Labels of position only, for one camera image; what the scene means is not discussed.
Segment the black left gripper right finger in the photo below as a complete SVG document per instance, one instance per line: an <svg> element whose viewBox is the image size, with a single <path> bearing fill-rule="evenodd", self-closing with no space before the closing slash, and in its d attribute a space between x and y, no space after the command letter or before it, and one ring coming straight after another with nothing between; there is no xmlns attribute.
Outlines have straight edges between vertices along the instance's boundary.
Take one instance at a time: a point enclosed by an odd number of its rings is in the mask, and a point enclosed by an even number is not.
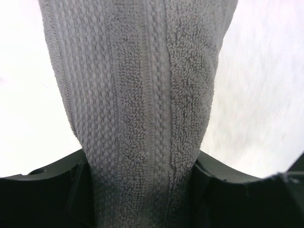
<svg viewBox="0 0 304 228"><path fill-rule="evenodd" d="M193 228L302 228L304 157L284 173L257 178L201 152L191 177Z"/></svg>

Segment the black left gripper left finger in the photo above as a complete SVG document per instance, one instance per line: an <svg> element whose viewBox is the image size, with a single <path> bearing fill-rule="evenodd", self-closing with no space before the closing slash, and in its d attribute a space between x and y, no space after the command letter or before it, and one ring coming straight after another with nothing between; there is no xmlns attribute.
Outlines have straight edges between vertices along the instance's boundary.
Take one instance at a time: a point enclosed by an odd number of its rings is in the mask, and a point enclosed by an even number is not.
<svg viewBox="0 0 304 228"><path fill-rule="evenodd" d="M90 168L83 150L0 180L2 228L93 228Z"/></svg>

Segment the grey towel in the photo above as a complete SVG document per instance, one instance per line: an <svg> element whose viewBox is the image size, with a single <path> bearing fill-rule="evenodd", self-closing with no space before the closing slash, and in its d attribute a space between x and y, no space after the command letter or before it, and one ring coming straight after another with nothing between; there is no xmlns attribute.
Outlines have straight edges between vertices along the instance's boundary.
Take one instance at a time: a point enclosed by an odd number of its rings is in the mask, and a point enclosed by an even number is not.
<svg viewBox="0 0 304 228"><path fill-rule="evenodd" d="M41 0L51 64L91 167L99 228L188 228L235 0Z"/></svg>

